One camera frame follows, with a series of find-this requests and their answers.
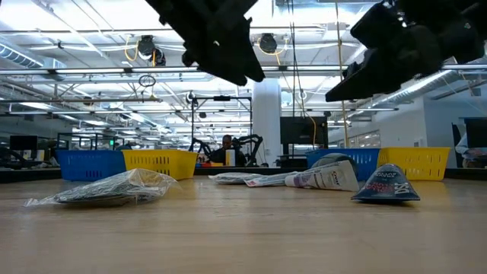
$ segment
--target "computer monitor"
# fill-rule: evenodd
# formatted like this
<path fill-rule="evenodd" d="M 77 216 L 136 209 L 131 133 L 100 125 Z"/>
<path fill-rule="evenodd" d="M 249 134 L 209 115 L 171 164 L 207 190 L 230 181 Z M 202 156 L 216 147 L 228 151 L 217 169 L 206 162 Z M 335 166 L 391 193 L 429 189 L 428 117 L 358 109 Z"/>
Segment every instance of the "computer monitor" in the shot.
<path fill-rule="evenodd" d="M 317 126 L 314 141 L 314 123 L 310 117 L 281 117 L 281 144 L 328 144 L 328 119 L 326 117 L 313 117 L 313 119 Z"/>
<path fill-rule="evenodd" d="M 37 150 L 37 136 L 34 135 L 11 135 L 10 149 L 15 151 Z"/>
<path fill-rule="evenodd" d="M 469 148 L 487 148 L 487 119 L 465 119 Z"/>

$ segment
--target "white column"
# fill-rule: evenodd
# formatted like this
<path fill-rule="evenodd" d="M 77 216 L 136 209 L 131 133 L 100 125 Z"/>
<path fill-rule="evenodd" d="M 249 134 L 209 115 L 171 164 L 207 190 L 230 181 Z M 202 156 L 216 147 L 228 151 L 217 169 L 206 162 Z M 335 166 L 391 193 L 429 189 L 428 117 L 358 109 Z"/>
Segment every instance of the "white column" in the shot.
<path fill-rule="evenodd" d="M 257 163 L 265 161 L 270 167 L 282 155 L 281 146 L 281 87 L 278 79 L 264 79 L 255 83 L 252 94 L 253 103 L 253 133 L 264 138 L 260 146 L 260 159 L 257 154 Z"/>

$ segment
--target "blue basket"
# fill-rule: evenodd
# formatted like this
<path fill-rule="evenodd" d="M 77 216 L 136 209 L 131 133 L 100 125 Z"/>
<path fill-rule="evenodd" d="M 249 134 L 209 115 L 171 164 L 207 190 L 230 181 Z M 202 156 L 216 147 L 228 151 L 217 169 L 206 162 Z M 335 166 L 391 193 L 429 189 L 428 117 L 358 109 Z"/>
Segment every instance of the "blue basket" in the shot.
<path fill-rule="evenodd" d="M 355 160 L 358 166 L 357 180 L 368 180 L 377 169 L 377 159 L 379 158 L 379 148 L 331 148 L 319 149 L 306 153 L 307 166 L 311 168 L 320 158 L 330 153 L 342 153 Z"/>
<path fill-rule="evenodd" d="M 57 151 L 62 179 L 94 182 L 126 171 L 121 151 Z"/>

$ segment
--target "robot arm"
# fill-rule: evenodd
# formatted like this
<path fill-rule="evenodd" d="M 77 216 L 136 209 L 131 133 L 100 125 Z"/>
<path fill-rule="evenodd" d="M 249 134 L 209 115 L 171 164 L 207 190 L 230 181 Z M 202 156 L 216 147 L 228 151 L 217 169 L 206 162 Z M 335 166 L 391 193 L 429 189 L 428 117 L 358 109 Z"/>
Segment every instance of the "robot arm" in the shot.
<path fill-rule="evenodd" d="M 183 39 L 183 63 L 237 85 L 265 78 L 245 13 L 257 0 L 146 0 Z"/>
<path fill-rule="evenodd" d="M 211 159 L 212 150 L 210 149 L 209 145 L 207 145 L 204 141 L 198 140 L 196 138 L 193 138 L 191 146 L 189 147 L 189 151 L 194 151 L 195 144 L 199 144 L 198 153 L 201 153 L 201 150 L 203 150 L 205 156 L 208 157 L 208 159 Z"/>
<path fill-rule="evenodd" d="M 454 57 L 464 64 L 485 55 L 485 0 L 383 0 L 352 28 L 368 50 L 327 101 L 389 94 L 417 75 L 437 72 Z"/>
<path fill-rule="evenodd" d="M 260 145 L 262 144 L 264 138 L 253 134 L 245 137 L 240 137 L 238 139 L 233 139 L 233 146 L 235 151 L 237 152 L 237 155 L 240 153 L 240 149 L 242 148 L 242 145 L 246 144 L 253 144 L 253 149 L 250 155 L 247 156 L 247 163 L 246 167 L 255 167 L 257 166 L 257 152 L 259 151 Z"/>

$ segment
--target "plastic bag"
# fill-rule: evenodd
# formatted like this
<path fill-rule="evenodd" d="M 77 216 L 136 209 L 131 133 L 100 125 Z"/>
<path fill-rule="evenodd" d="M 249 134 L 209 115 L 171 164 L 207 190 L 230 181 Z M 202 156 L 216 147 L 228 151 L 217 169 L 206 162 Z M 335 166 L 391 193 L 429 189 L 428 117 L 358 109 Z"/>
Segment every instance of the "plastic bag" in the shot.
<path fill-rule="evenodd" d="M 260 174 L 246 174 L 239 172 L 228 172 L 215 176 L 208 176 L 215 183 L 218 184 L 245 184 L 245 180 L 261 177 Z"/>
<path fill-rule="evenodd" d="M 358 191 L 357 177 L 350 161 L 311 168 L 286 177 L 286 186 L 321 190 Z"/>
<path fill-rule="evenodd" d="M 285 186 L 285 179 L 288 176 L 293 176 L 298 174 L 299 172 L 290 172 L 286 174 L 276 174 L 276 175 L 259 175 L 255 178 L 245 178 L 245 183 L 249 187 L 258 187 L 258 186 Z"/>
<path fill-rule="evenodd" d="M 172 177 L 134 169 L 41 200 L 29 199 L 24 206 L 147 202 L 162 197 L 172 186 L 177 186 L 177 181 Z"/>
<path fill-rule="evenodd" d="M 420 198 L 395 164 L 379 167 L 352 200 L 369 202 L 419 201 Z"/>

